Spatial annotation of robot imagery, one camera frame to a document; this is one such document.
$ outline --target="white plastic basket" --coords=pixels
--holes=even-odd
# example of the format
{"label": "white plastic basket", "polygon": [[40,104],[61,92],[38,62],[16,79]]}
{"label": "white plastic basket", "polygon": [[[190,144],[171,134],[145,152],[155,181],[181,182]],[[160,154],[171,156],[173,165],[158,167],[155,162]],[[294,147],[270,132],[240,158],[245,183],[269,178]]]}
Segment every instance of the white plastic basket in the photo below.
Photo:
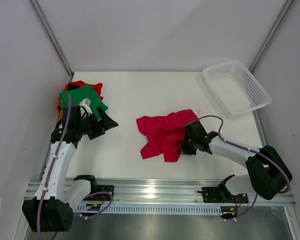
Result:
{"label": "white plastic basket", "polygon": [[271,103],[257,79],[239,61],[229,61],[203,70],[205,83],[228,118]]}

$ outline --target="gray wall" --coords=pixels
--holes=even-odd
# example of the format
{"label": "gray wall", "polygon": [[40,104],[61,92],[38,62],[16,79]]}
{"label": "gray wall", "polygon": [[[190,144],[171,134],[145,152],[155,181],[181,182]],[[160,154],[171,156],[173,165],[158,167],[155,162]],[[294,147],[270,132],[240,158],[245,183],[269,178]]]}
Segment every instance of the gray wall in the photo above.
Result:
{"label": "gray wall", "polygon": [[39,0],[73,71],[253,62],[285,0]]}
{"label": "gray wall", "polygon": [[260,112],[270,143],[293,174],[291,187],[300,210],[300,0],[254,75],[272,96]]}
{"label": "gray wall", "polygon": [[68,77],[27,0],[0,0],[0,240],[38,177]]}

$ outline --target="purple cable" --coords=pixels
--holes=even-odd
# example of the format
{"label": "purple cable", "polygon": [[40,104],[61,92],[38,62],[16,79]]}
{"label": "purple cable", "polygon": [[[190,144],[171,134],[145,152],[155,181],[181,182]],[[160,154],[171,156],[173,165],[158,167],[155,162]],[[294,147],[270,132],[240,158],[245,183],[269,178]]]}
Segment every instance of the purple cable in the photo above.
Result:
{"label": "purple cable", "polygon": [[[68,94],[68,102],[69,102],[68,112],[67,112],[67,115],[66,115],[64,128],[63,128],[62,135],[60,137],[58,146],[56,147],[56,150],[55,150],[55,153],[54,153],[55,157],[52,159],[51,165],[50,165],[48,173],[46,175],[46,179],[45,179],[45,183],[44,183],[45,188],[48,187],[48,183],[49,183],[49,179],[50,179],[50,176],[51,176],[51,173],[52,173],[52,169],[55,165],[55,162],[56,162],[56,159],[58,157],[58,153],[59,153],[62,141],[64,140],[66,132],[67,132],[69,118],[70,118],[70,112],[71,112],[71,102],[72,102],[72,98],[71,98],[70,94]],[[42,237],[42,233],[41,233],[41,224],[40,224],[41,219],[40,218],[41,218],[41,209],[42,209],[42,205],[43,205],[43,202],[44,202],[44,199],[45,199],[46,192],[47,192],[46,190],[42,190],[42,195],[41,195],[41,198],[40,198],[40,201],[39,201],[39,206],[38,206],[38,212],[37,212],[37,215],[36,215],[36,231],[39,235],[40,240],[44,240],[43,237]],[[58,233],[57,231],[54,233],[51,240],[54,240],[56,238],[57,233]]]}
{"label": "purple cable", "polygon": [[107,206],[104,207],[104,209],[98,211],[96,214],[93,214],[93,215],[91,215],[91,216],[84,216],[84,215],[82,215],[81,213],[76,213],[75,215],[76,215],[76,216],[80,216],[80,215],[81,215],[80,217],[85,217],[85,218],[87,218],[87,219],[92,219],[92,218],[95,218],[95,217],[97,217],[98,215],[100,215],[100,214],[101,214],[102,212],[104,212],[105,210],[107,210],[107,208],[110,206],[110,204],[111,204],[112,201],[114,200],[112,194],[111,194],[110,192],[108,192],[108,191],[98,191],[98,192],[94,192],[94,193],[91,193],[91,194],[85,196],[84,199],[89,198],[89,197],[92,197],[92,196],[95,196],[95,195],[100,195],[100,194],[107,194],[107,195],[110,196],[110,202],[108,203]]}
{"label": "purple cable", "polygon": [[[280,191],[279,193],[280,193],[280,194],[285,194],[285,193],[287,193],[287,192],[290,191],[291,185],[290,185],[290,181],[289,181],[289,178],[288,178],[287,174],[286,174],[286,173],[285,173],[285,172],[284,172],[284,171],[283,171],[283,170],[282,170],[282,169],[281,169],[274,161],[272,161],[269,157],[267,157],[266,155],[262,154],[261,152],[258,152],[258,151],[253,150],[253,149],[250,149],[250,150],[249,150],[249,149],[248,149],[247,147],[245,147],[245,146],[241,146],[241,145],[236,144],[236,143],[234,143],[234,142],[225,140],[225,139],[222,137],[222,135],[221,135],[221,129],[222,129],[223,125],[224,125],[224,120],[223,120],[221,117],[216,116],[216,115],[206,115],[206,116],[200,117],[199,120],[204,119],[204,118],[217,118],[217,119],[219,119],[219,120],[221,121],[221,125],[220,125],[220,127],[219,127],[219,129],[218,129],[218,136],[219,136],[219,138],[220,138],[222,141],[224,141],[225,143],[227,143],[227,144],[229,144],[229,145],[232,145],[232,146],[234,146],[234,147],[236,147],[236,148],[239,148],[239,149],[242,149],[242,150],[245,150],[245,151],[248,151],[248,152],[250,151],[250,152],[252,152],[252,153],[254,153],[254,154],[257,154],[257,155],[261,156],[262,158],[264,158],[265,160],[267,160],[267,161],[268,161],[270,164],[272,164],[276,169],[278,169],[278,171],[283,175],[283,177],[284,177],[284,179],[285,179],[285,181],[286,181],[286,189],[285,189],[284,191]],[[236,219],[241,218],[241,217],[244,216],[247,212],[249,212],[249,211],[254,207],[254,205],[256,204],[257,198],[258,198],[258,194],[255,194],[255,198],[254,198],[254,200],[253,200],[251,206],[248,208],[248,210],[245,211],[244,213],[242,213],[241,215],[237,216]]]}

